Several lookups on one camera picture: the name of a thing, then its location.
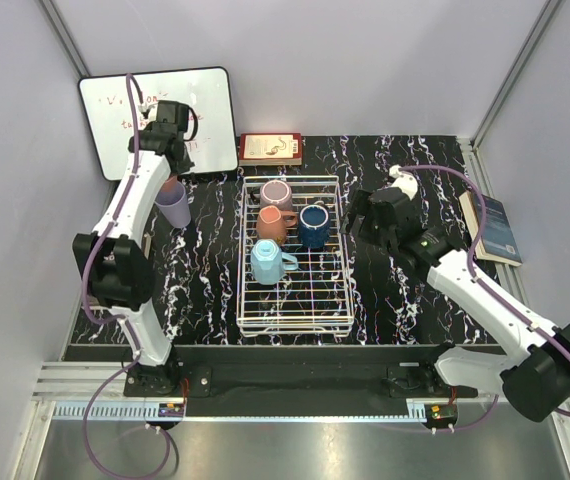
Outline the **coral pink tumbler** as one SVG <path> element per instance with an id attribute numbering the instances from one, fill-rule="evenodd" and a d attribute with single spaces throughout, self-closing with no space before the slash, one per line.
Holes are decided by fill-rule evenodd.
<path id="1" fill-rule="evenodd" d="M 170 176 L 162 185 L 161 193 L 171 193 L 176 188 L 178 184 L 178 179 L 175 175 Z"/>

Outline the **lavender tumbler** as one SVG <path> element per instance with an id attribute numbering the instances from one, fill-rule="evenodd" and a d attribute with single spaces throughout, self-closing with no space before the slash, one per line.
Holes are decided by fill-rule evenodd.
<path id="1" fill-rule="evenodd" d="M 190 224 L 191 213 L 187 192 L 181 182 L 178 182 L 171 193 L 160 191 L 156 196 L 155 205 L 172 227 L 185 228 Z"/>

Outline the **salmon square mug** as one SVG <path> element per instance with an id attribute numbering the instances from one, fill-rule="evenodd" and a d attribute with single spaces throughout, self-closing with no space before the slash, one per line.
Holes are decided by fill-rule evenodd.
<path id="1" fill-rule="evenodd" d="M 294 211 L 280 210 L 274 205 L 260 209 L 256 231 L 259 239 L 270 239 L 278 245 L 287 240 L 287 231 L 298 223 L 298 214 Z"/>

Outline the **light blue faceted mug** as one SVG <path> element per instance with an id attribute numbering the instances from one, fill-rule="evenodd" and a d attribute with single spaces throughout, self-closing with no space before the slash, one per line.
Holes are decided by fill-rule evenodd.
<path id="1" fill-rule="evenodd" d="M 284 253 L 271 239 L 259 239 L 250 254 L 251 273 L 261 285 L 276 285 L 287 273 L 299 268 L 298 260 Z"/>

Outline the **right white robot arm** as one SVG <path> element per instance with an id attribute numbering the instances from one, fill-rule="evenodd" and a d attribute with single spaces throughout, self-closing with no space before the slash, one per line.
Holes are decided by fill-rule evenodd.
<path id="1" fill-rule="evenodd" d="M 570 324 L 535 314 L 469 262 L 463 240 L 441 226 L 422 226 L 419 205 L 397 187 L 351 195 L 344 233 L 382 248 L 453 300 L 500 345 L 501 354 L 442 347 L 419 371 L 431 396 L 453 386 L 501 394 L 525 418 L 541 422 L 570 397 Z"/>

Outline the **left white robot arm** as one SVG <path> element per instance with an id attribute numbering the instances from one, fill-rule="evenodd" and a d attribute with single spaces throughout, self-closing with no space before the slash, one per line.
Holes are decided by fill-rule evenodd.
<path id="1" fill-rule="evenodd" d="M 157 195 L 173 174 L 193 166 L 186 142 L 198 131 L 190 106 L 159 101 L 154 117 L 129 140 L 124 177 L 101 220 L 72 243 L 82 280 L 82 305 L 96 325 L 117 323 L 132 349 L 125 367 L 132 387 L 168 396 L 181 372 L 163 333 L 151 297 L 154 269 L 141 242 Z"/>

